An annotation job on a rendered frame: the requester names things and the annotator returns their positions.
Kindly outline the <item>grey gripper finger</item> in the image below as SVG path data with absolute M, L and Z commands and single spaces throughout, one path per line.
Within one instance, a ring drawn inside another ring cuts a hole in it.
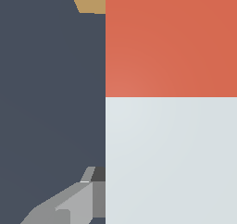
M 106 216 L 106 169 L 88 167 L 79 182 L 36 206 L 20 224 L 90 224 Z

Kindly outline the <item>orange and white peg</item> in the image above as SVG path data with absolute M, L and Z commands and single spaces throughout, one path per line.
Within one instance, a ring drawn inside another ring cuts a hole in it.
M 237 224 L 237 0 L 106 0 L 106 224 Z

